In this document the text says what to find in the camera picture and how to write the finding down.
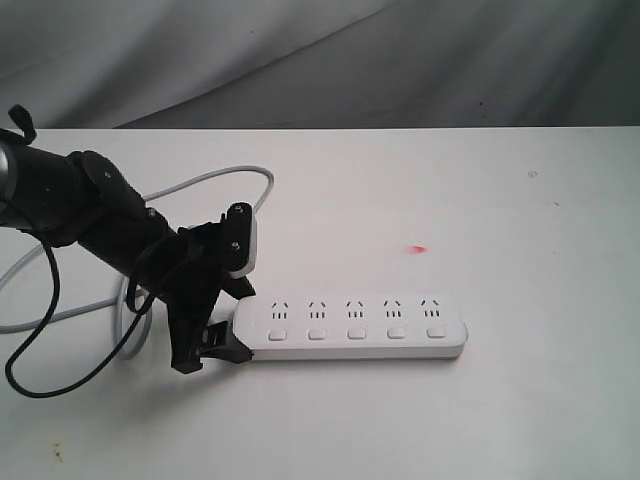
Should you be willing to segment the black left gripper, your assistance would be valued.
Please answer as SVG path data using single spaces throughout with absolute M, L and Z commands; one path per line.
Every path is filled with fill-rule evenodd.
M 222 281 L 224 239 L 222 222 L 170 230 L 142 250 L 130 274 L 132 284 L 165 303 L 171 367 L 181 373 L 200 370 L 200 357 L 230 363 L 253 358 L 231 321 L 206 326 L 220 290 L 235 300 L 256 295 L 246 276 Z

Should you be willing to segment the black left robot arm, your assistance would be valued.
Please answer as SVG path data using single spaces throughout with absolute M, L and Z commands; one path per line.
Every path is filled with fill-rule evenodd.
M 129 306 L 136 288 L 165 303 L 173 369 L 195 372 L 202 358 L 250 360 L 230 322 L 209 319 L 221 292 L 236 300 L 255 293 L 246 277 L 256 256 L 252 206 L 234 203 L 217 223 L 173 230 L 109 159 L 36 149 L 29 112 L 15 105 L 9 116 L 20 131 L 1 132 L 2 226 L 41 234 L 52 247 L 79 244 L 129 278 Z

